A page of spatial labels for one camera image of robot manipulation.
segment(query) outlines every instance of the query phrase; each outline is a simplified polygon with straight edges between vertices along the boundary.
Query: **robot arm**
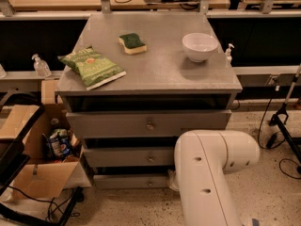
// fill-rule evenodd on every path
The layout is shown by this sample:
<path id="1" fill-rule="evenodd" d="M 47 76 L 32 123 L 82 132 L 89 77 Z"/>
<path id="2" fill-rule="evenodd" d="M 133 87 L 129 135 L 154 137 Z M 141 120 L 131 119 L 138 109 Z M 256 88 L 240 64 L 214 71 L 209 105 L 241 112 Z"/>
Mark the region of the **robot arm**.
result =
<path id="1" fill-rule="evenodd" d="M 187 226 L 242 226 L 224 176 L 255 165 L 257 142 L 234 131 L 197 130 L 181 135 L 175 148 L 176 176 Z"/>

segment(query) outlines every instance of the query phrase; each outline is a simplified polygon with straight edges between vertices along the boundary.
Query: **speckled floor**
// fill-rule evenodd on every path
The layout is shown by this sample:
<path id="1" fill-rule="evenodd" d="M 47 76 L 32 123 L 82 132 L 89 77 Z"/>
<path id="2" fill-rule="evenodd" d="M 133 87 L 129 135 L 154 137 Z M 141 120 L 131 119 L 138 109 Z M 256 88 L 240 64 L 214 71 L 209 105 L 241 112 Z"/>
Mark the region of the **speckled floor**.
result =
<path id="1" fill-rule="evenodd" d="M 257 139 L 265 105 L 248 105 L 233 110 L 227 129 L 248 132 Z M 268 121 L 277 111 L 278 105 L 271 106 L 261 128 L 261 145 L 278 131 Z M 290 118 L 287 128 L 293 137 L 301 136 L 301 111 L 288 107 Z M 279 162 L 289 158 L 297 162 L 286 142 L 273 150 L 261 149 L 259 164 L 252 168 L 226 175 L 241 221 L 251 226 L 252 219 L 261 226 L 301 225 L 301 181 L 281 172 Z M 281 168 L 294 177 L 296 165 L 284 161 Z M 69 191 L 63 192 L 65 198 Z M 184 225 L 180 196 L 170 189 L 122 189 L 100 190 L 96 186 L 84 189 L 85 200 L 76 204 L 74 212 L 80 216 L 70 218 L 68 226 L 135 226 L 135 225 Z M 22 201 L 8 204 L 27 214 L 46 218 L 44 203 Z M 0 220 L 0 225 L 14 225 Z"/>

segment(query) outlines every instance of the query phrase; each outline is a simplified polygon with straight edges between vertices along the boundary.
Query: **sponge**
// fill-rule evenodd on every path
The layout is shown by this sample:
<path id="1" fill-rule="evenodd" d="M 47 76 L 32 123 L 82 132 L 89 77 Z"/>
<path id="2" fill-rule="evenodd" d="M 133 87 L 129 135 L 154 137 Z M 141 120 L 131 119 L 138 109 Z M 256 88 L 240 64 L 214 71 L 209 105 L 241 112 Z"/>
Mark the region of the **sponge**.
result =
<path id="1" fill-rule="evenodd" d="M 124 46 L 125 53 L 129 55 L 147 51 L 147 45 L 140 40 L 136 33 L 119 36 L 119 43 Z"/>

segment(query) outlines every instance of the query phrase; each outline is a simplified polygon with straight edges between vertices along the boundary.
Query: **white spray bottle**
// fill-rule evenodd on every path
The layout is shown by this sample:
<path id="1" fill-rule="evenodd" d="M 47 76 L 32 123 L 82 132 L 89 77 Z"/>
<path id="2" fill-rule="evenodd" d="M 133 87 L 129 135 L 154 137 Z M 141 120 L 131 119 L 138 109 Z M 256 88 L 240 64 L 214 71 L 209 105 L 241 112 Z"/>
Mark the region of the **white spray bottle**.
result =
<path id="1" fill-rule="evenodd" d="M 231 49 L 233 49 L 233 48 L 234 48 L 233 44 L 229 43 L 228 44 L 228 49 L 226 49 L 226 52 L 225 52 L 225 55 L 226 55 L 227 60 L 229 62 L 232 62 Z"/>
<path id="2" fill-rule="evenodd" d="M 48 77 L 51 75 L 51 71 L 49 70 L 48 64 L 46 63 L 46 61 L 40 59 L 39 55 L 34 54 L 32 56 L 32 59 L 35 60 L 34 68 L 35 68 L 38 76 Z"/>

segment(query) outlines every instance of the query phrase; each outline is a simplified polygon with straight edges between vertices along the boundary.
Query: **bowl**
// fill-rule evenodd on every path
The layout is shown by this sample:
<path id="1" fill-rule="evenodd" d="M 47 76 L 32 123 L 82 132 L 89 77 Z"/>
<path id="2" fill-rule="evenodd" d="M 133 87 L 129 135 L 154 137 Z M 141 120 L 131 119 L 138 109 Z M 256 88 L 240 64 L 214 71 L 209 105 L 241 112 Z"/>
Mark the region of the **bowl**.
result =
<path id="1" fill-rule="evenodd" d="M 187 34 L 182 38 L 182 47 L 191 61 L 202 62 L 217 49 L 218 41 L 211 35 L 203 33 Z"/>

